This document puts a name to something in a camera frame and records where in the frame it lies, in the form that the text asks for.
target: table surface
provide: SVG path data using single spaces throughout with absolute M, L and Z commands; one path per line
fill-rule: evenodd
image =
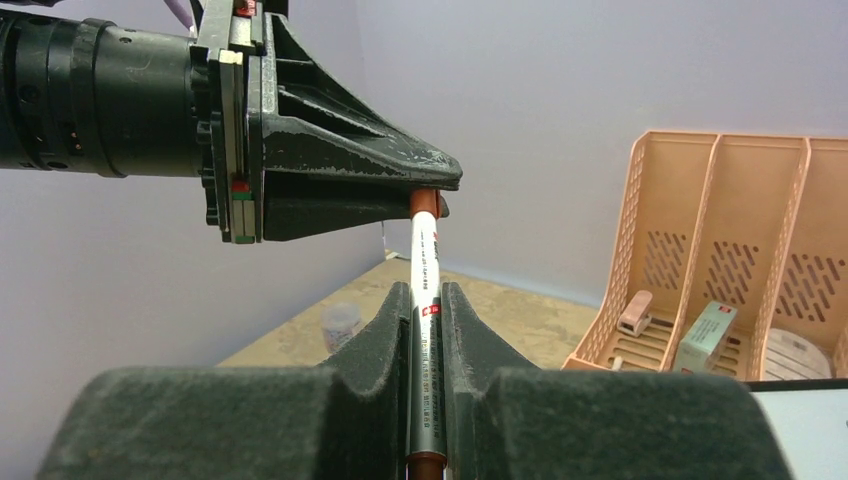
M 339 302 L 359 305 L 361 329 L 374 318 L 392 284 L 399 281 L 409 281 L 409 262 L 386 260 L 224 360 L 221 366 L 315 365 L 328 357 L 321 333 L 324 309 Z M 597 314 L 591 307 L 451 272 L 443 271 L 442 281 L 458 283 L 480 319 L 542 368 L 560 368 Z

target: beige desk organizer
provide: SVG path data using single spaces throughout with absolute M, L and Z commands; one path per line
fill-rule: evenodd
M 717 374 L 763 377 L 769 328 L 848 377 L 848 139 L 648 132 L 633 146 L 607 292 L 563 368 L 667 371 L 710 300 L 739 309 Z M 654 299 L 639 337 L 616 321 Z

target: black foam holder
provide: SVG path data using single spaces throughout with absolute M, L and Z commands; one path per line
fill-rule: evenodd
M 789 479 L 739 383 L 544 371 L 442 289 L 457 480 Z M 129 368 L 80 394 L 40 479 L 405 478 L 409 289 L 309 368 Z

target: cable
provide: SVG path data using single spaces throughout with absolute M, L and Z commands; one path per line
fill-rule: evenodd
M 191 14 L 188 13 L 182 5 L 180 5 L 180 0 L 165 0 L 165 5 L 168 6 L 171 13 L 177 17 L 177 20 L 179 20 L 184 27 L 191 28 L 194 25 Z

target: red label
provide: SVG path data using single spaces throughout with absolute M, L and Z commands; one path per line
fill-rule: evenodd
M 421 315 L 423 315 L 425 317 L 427 315 L 430 315 L 431 313 L 433 315 L 436 315 L 440 311 L 442 311 L 442 309 L 439 305 L 430 305 L 429 307 L 424 307 L 424 308 L 421 309 Z
M 256 0 L 244 0 L 244 6 L 236 9 L 239 17 L 252 17 L 256 15 Z

